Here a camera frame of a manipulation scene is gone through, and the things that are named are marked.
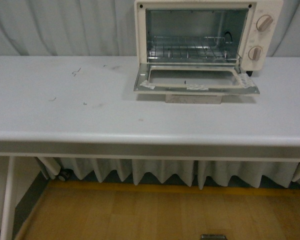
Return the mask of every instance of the oven feet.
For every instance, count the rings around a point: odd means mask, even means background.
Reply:
[[[254,71],[246,71],[246,74],[248,74],[248,76],[251,77],[251,75],[252,75],[253,72]]]

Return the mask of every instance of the metal plate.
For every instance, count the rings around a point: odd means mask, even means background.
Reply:
[[[217,234],[202,234],[202,240],[227,240],[225,235],[217,235]]]

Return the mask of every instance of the cream toaster oven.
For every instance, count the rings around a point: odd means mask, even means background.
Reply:
[[[177,96],[258,95],[282,0],[136,0],[134,91]]]

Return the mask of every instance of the wire rack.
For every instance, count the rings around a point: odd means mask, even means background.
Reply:
[[[224,37],[155,36],[148,40],[149,62],[236,63],[237,49]]]

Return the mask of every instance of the open oven door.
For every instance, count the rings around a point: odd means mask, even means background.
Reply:
[[[138,94],[226,96],[260,94],[246,73],[235,66],[141,64],[135,81]]]

